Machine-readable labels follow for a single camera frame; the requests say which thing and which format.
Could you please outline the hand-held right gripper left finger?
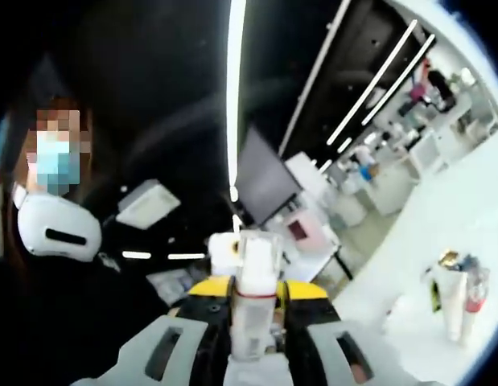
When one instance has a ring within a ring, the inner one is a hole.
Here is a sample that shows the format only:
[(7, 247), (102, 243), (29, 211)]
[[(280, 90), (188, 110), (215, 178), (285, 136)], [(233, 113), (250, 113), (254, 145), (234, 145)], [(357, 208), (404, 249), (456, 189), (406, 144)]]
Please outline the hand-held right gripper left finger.
[(114, 366), (83, 384), (223, 384), (233, 284), (220, 276), (192, 286), (175, 316), (154, 320), (121, 347)]

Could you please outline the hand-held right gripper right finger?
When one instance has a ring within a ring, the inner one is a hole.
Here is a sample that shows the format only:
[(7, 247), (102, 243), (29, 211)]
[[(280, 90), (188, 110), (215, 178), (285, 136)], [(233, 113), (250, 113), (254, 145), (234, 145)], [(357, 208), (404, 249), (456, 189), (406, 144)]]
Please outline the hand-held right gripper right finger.
[(322, 288), (286, 281), (283, 355), (293, 385), (416, 385), (383, 338), (343, 320)]

